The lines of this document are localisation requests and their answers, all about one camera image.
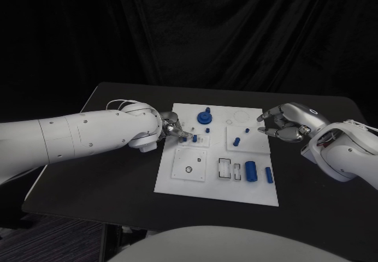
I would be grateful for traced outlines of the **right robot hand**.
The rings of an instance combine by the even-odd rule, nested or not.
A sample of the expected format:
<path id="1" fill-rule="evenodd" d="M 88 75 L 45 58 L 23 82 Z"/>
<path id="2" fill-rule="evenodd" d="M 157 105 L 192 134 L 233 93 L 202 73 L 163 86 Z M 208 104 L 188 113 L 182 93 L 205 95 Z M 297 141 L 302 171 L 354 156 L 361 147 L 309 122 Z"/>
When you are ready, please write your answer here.
<path id="1" fill-rule="evenodd" d="M 260 127 L 257 130 L 284 142 L 300 142 L 306 136 L 312 138 L 331 124 L 321 113 L 295 102 L 271 108 L 258 116 L 257 121 L 263 122 L 271 117 L 279 128 Z"/>

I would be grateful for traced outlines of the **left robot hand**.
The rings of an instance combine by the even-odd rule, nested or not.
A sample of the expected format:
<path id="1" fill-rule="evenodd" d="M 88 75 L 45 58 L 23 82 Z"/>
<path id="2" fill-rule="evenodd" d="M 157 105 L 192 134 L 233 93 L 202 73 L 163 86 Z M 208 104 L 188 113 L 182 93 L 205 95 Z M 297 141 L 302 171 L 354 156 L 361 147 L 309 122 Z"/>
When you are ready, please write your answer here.
<path id="1" fill-rule="evenodd" d="M 159 139 L 163 139 L 169 136 L 175 136 L 178 138 L 186 138 L 191 139 L 194 137 L 194 134 L 183 131 L 182 125 L 179 122 L 179 117 L 175 112 L 162 112 L 162 133 Z"/>

